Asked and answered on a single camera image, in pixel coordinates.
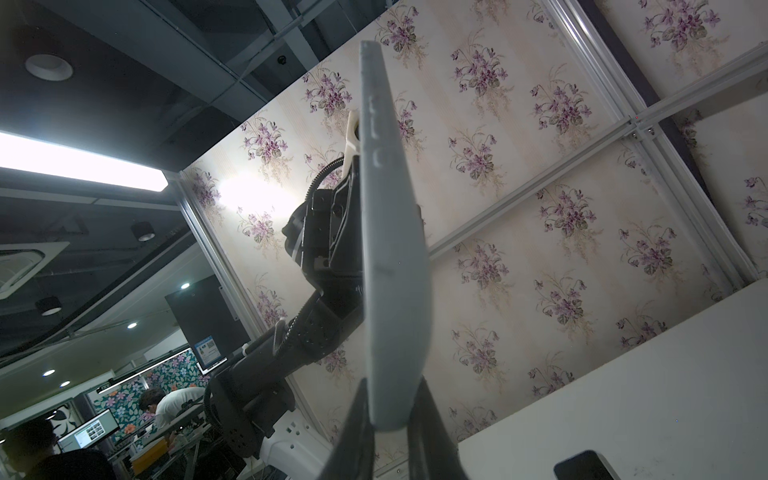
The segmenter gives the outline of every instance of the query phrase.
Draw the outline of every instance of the white table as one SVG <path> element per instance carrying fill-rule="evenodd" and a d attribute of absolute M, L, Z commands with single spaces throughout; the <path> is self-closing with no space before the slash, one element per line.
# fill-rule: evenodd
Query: white table
<path fill-rule="evenodd" d="M 458 445 L 472 480 L 553 480 L 602 454 L 617 480 L 768 478 L 768 280 Z"/>

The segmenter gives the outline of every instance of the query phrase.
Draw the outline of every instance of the floral wallpaper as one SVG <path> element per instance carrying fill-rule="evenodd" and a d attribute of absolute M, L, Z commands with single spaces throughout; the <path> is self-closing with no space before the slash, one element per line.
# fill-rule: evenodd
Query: floral wallpaper
<path fill-rule="evenodd" d="M 431 244 L 613 122 L 548 22 L 531 0 L 401 0 L 185 170 L 261 329 L 313 292 L 280 229 L 343 150 L 347 112 L 359 108 L 359 41 L 382 45 Z M 707 308 L 726 293 L 705 272 L 620 142 L 456 245 L 432 265 L 425 367 L 453 439 Z M 365 328 L 294 374 L 332 440 L 365 375 Z M 403 438 L 379 435 L 376 464 L 406 451 Z"/>
<path fill-rule="evenodd" d="M 604 0 L 619 39 L 663 98 L 768 40 L 768 4 Z"/>
<path fill-rule="evenodd" d="M 116 390 L 105 395 L 92 392 L 88 395 L 96 413 L 111 409 L 118 421 L 118 430 L 113 436 L 114 442 L 136 431 L 136 428 L 149 421 L 154 415 L 139 410 L 139 397 L 149 388 L 161 388 L 165 392 L 185 389 L 190 386 L 205 386 L 209 377 L 202 376 L 197 368 L 197 360 L 191 351 L 175 356 L 131 382 L 120 385 Z"/>
<path fill-rule="evenodd" d="M 768 75 L 748 78 L 675 116 L 717 211 L 768 276 Z"/>

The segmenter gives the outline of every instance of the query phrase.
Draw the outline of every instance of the monitor screen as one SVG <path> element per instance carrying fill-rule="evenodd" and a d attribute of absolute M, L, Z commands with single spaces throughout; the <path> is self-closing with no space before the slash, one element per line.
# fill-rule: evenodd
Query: monitor screen
<path fill-rule="evenodd" d="M 112 412 L 104 410 L 83 425 L 77 427 L 74 431 L 61 437 L 58 440 L 58 446 L 62 452 L 86 449 L 112 435 L 118 429 L 118 423 L 112 416 Z"/>

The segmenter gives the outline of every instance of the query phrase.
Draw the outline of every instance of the man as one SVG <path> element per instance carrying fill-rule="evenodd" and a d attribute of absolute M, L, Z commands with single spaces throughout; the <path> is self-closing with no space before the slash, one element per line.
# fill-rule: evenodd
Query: man
<path fill-rule="evenodd" d="M 112 466 L 101 452 L 74 450 L 54 455 L 53 425 L 33 419 L 5 434 L 3 450 L 14 470 L 25 480 L 116 480 Z"/>
<path fill-rule="evenodd" d="M 204 393 L 205 389 L 197 386 L 174 390 L 167 395 L 163 389 L 149 389 L 139 397 L 139 409 L 154 413 L 154 427 L 162 429 L 173 422 L 182 408 L 202 401 Z"/>

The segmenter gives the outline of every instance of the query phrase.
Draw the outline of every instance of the smartphone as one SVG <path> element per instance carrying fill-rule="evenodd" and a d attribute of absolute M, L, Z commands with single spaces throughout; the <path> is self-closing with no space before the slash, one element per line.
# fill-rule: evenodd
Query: smartphone
<path fill-rule="evenodd" d="M 619 480 L 594 450 L 587 450 L 554 466 L 558 480 Z"/>

